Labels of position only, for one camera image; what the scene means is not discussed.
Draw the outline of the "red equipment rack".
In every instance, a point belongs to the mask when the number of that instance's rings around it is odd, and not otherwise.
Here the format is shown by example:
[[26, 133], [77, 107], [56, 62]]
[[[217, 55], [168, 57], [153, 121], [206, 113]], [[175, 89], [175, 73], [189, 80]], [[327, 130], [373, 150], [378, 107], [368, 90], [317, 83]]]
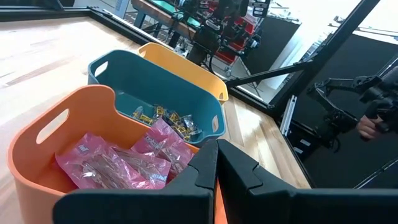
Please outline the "red equipment rack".
[[215, 53], [216, 58], [232, 65], [240, 56], [246, 56], [261, 44], [261, 35], [256, 31], [258, 18], [246, 14], [237, 18], [224, 39], [223, 45]]

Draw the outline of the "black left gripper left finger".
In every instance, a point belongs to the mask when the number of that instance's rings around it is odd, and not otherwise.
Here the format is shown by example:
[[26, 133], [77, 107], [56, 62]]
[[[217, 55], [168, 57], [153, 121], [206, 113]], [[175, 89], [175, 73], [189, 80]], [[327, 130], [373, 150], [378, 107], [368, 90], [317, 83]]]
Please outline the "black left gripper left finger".
[[54, 224], [214, 224], [218, 143], [208, 141], [160, 190], [76, 190], [53, 207]]

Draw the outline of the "teal plastic bin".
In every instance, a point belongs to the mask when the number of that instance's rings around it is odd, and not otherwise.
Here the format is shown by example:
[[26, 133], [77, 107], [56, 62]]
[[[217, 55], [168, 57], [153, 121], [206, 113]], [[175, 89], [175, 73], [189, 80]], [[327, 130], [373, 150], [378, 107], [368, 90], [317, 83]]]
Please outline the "teal plastic bin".
[[117, 111], [130, 118], [140, 106], [153, 116], [155, 105], [192, 115], [201, 133], [188, 143], [196, 147], [226, 132], [223, 109], [211, 93], [132, 52], [112, 50], [92, 61], [88, 84], [112, 88]]

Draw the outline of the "silver aluminium bracket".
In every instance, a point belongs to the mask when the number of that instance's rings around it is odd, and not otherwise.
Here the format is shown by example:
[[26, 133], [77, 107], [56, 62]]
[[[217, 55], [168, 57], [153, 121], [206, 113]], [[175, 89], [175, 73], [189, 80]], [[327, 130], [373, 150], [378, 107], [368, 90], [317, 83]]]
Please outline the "silver aluminium bracket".
[[289, 127], [293, 117], [296, 102], [297, 102], [297, 97], [295, 95], [292, 95], [285, 107], [285, 111], [282, 117], [282, 122], [280, 124], [280, 131], [282, 135], [285, 137], [287, 137], [289, 134]]

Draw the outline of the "person's hand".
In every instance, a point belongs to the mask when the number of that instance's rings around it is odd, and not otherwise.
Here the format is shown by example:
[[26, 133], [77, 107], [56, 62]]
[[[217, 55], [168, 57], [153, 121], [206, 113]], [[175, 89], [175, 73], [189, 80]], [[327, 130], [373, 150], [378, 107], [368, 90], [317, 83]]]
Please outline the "person's hand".
[[356, 129], [358, 133], [365, 139], [375, 139], [381, 133], [377, 130], [376, 125], [382, 122], [380, 117], [376, 119], [369, 119], [367, 116], [363, 116], [357, 123]]

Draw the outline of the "yellow plastic bin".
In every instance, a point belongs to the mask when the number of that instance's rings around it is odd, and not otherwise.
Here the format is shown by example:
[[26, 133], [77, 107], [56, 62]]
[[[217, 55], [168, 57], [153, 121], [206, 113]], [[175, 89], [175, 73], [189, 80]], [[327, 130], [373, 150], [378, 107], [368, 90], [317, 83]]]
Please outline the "yellow plastic bin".
[[222, 79], [163, 45], [150, 42], [139, 47], [137, 54], [206, 90], [221, 104], [229, 100], [227, 87]]

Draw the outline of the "wooden workbench green mat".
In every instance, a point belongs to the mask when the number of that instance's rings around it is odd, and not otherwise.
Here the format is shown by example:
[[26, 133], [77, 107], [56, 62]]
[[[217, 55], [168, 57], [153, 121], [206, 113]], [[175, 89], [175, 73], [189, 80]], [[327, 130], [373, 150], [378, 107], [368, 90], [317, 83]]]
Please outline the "wooden workbench green mat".
[[181, 36], [186, 38], [193, 37], [195, 35], [196, 28], [189, 22], [175, 23], [172, 17], [172, 13], [162, 9], [159, 5], [155, 4], [150, 0], [131, 0], [131, 4], [134, 9], [137, 9], [140, 13], [152, 17], [162, 25], [171, 27], [172, 30], [179, 33]]

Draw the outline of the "orange plastic bin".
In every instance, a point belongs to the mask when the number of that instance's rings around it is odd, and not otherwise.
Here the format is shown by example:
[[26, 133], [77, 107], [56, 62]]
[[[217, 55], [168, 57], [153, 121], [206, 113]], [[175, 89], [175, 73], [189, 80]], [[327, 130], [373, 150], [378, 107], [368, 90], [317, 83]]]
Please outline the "orange plastic bin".
[[[87, 133], [122, 147], [132, 146], [147, 127], [116, 111], [114, 91], [87, 85], [70, 93], [22, 129], [7, 151], [24, 224], [54, 224], [54, 205], [77, 189], [53, 166], [55, 155], [71, 150]], [[228, 224], [216, 183], [215, 222]]]

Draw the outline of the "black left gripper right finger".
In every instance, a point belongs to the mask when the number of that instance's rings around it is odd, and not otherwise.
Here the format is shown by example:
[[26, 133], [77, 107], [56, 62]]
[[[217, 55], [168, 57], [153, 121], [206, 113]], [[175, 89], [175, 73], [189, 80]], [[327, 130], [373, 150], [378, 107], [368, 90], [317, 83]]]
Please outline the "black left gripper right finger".
[[218, 141], [228, 224], [398, 224], [398, 190], [297, 189]]

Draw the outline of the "pink candy pack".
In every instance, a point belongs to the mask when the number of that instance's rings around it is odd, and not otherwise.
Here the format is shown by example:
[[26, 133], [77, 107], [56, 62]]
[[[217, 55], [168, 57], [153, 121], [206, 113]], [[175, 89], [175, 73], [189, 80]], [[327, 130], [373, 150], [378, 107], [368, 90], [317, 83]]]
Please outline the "pink candy pack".
[[155, 157], [152, 154], [140, 154], [117, 146], [112, 146], [111, 148], [134, 170], [138, 171], [143, 178], [150, 181], [155, 189], [165, 187], [171, 168], [169, 161]]
[[181, 173], [194, 156], [185, 141], [162, 118], [159, 118], [131, 149], [169, 161], [171, 179]]
[[102, 137], [86, 133], [55, 160], [80, 189], [153, 189]]

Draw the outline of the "black cabinet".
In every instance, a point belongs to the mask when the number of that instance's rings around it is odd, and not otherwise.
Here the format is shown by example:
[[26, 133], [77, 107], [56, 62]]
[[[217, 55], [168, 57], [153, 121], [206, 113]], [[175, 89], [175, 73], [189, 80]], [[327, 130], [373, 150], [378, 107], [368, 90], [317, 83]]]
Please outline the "black cabinet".
[[259, 47], [252, 49], [244, 60], [250, 73], [269, 70], [299, 26], [282, 19], [265, 18], [260, 26], [261, 43]]

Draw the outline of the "white paper sign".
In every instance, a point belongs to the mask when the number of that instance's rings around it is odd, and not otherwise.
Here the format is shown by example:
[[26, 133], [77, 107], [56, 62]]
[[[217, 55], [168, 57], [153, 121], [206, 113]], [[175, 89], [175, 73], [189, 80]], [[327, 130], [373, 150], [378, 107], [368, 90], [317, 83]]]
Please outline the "white paper sign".
[[121, 19], [124, 19], [126, 14], [128, 5], [130, 4], [131, 0], [116, 0], [116, 5], [114, 8], [114, 14]]

